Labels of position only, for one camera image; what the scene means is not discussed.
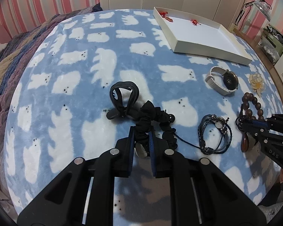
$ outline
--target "red hanging ornament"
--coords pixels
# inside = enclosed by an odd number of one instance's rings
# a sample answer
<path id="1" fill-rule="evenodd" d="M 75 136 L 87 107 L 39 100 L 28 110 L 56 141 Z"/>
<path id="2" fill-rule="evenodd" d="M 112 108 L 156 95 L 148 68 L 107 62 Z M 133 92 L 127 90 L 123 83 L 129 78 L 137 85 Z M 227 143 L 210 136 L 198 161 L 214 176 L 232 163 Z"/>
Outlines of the red hanging ornament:
<path id="1" fill-rule="evenodd" d="M 166 17 L 166 14 L 168 14 L 168 12 L 159 12 L 159 14 L 160 14 L 163 18 L 165 18 L 165 17 Z"/>
<path id="2" fill-rule="evenodd" d="M 200 24 L 200 23 L 198 23 L 198 21 L 196 19 L 191 19 L 191 22 L 193 23 L 193 25 L 196 25 L 196 26 L 197 26 L 197 24 Z"/>

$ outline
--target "brown pendant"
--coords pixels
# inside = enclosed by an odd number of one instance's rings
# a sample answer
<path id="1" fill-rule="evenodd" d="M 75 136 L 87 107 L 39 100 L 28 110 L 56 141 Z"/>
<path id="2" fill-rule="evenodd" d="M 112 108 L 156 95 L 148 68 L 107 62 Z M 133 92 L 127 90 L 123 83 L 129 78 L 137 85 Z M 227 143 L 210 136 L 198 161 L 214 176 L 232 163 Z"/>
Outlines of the brown pendant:
<path id="1" fill-rule="evenodd" d="M 250 142 L 248 140 L 247 133 L 244 133 L 242 135 L 242 141 L 241 141 L 241 151 L 245 153 L 248 150 L 248 147 L 250 146 Z"/>

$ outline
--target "bed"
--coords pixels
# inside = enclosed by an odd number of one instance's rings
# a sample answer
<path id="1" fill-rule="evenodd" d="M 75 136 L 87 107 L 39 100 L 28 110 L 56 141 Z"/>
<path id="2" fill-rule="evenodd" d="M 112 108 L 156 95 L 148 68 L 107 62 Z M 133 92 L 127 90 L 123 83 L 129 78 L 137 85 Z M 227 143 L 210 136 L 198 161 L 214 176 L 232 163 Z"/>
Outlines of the bed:
<path id="1" fill-rule="evenodd" d="M 97 4 L 94 7 L 68 14 L 55 15 L 34 30 L 15 36 L 0 51 L 0 204 L 14 220 L 17 218 L 17 213 L 10 198 L 3 165 L 5 125 L 14 91 L 38 47 L 58 23 L 75 15 L 89 14 L 101 10 L 100 4 Z"/>
<path id="2" fill-rule="evenodd" d="M 87 8 L 56 15 L 13 38 L 0 53 L 0 183 L 2 192 L 10 196 L 1 203 L 9 203 L 9 208 L 13 203 L 20 213 L 73 158 L 95 158 L 112 148 L 115 139 L 126 137 L 133 122 L 111 122 L 105 113 L 112 107 L 110 86 L 131 80 L 140 88 L 139 104 L 152 100 L 175 114 L 174 127 L 192 143 L 198 140 L 190 132 L 196 132 L 202 116 L 214 112 L 229 117 L 234 133 L 231 147 L 224 155 L 209 158 L 258 204 L 276 181 L 279 167 L 259 147 L 245 155 L 240 151 L 242 134 L 234 120 L 241 97 L 251 91 L 248 75 L 258 72 L 264 76 L 265 95 L 257 96 L 264 104 L 264 116 L 283 113 L 283 106 L 255 52 L 237 38 L 253 58 L 250 66 L 177 54 L 170 50 L 151 10 L 90 12 Z M 62 37 L 65 43 L 60 45 Z M 67 54 L 74 50 L 74 55 Z M 205 83 L 206 73 L 215 65 L 237 73 L 240 85 L 234 95 L 222 97 Z M 70 119 L 72 130 L 67 125 Z M 155 128 L 160 136 L 159 127 Z M 215 131 L 208 129 L 206 138 L 212 143 Z M 62 133 L 62 140 L 55 133 Z M 94 146 L 90 137 L 101 146 Z M 194 148 L 178 144 L 178 151 L 186 157 L 202 157 Z M 135 157 L 133 181 L 115 182 L 116 225 L 169 225 L 168 180 L 154 183 L 149 164 L 148 159 Z M 130 196 L 134 191 L 139 194 L 137 201 Z M 137 202 L 146 209 L 134 207 Z"/>

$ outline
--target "black scrunchie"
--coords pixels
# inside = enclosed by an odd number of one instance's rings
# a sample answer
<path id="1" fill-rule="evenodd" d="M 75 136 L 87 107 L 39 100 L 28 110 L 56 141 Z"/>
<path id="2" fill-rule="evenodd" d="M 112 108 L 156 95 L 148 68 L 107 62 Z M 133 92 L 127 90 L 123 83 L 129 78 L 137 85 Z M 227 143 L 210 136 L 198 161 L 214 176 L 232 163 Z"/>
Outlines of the black scrunchie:
<path id="1" fill-rule="evenodd" d="M 170 123 L 175 120 L 173 115 L 169 115 L 165 111 L 162 111 L 160 107 L 154 107 L 154 105 L 147 101 L 139 110 L 139 121 L 135 126 L 135 141 L 140 143 L 147 154 L 149 154 L 149 136 L 151 121 L 160 122 L 159 126 L 164 131 L 162 138 L 168 142 L 170 149 L 177 149 L 177 139 L 174 138 L 175 128 L 170 127 Z"/>

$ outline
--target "black hair tie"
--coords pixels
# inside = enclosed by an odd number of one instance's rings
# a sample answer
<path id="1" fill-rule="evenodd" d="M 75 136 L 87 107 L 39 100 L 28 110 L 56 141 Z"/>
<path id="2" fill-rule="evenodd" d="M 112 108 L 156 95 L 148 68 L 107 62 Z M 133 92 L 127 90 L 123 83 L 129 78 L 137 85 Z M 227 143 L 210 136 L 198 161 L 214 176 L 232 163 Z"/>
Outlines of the black hair tie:
<path id="1" fill-rule="evenodd" d="M 123 106 L 122 93 L 120 88 L 131 91 L 127 106 Z M 131 116 L 133 120 L 138 119 L 138 110 L 132 108 L 139 97 L 139 89 L 133 82 L 117 82 L 110 88 L 110 99 L 115 108 L 109 110 L 106 114 L 107 119 L 112 120 L 116 117 Z"/>
<path id="2" fill-rule="evenodd" d="M 170 149 L 177 149 L 177 139 L 174 138 L 175 128 L 170 127 L 170 123 L 175 121 L 175 116 L 162 111 L 160 107 L 147 101 L 139 110 L 139 121 L 135 126 L 135 141 L 140 143 L 147 154 L 149 154 L 149 136 L 151 121 L 159 122 L 159 126 L 164 131 L 162 138 L 167 141 Z"/>

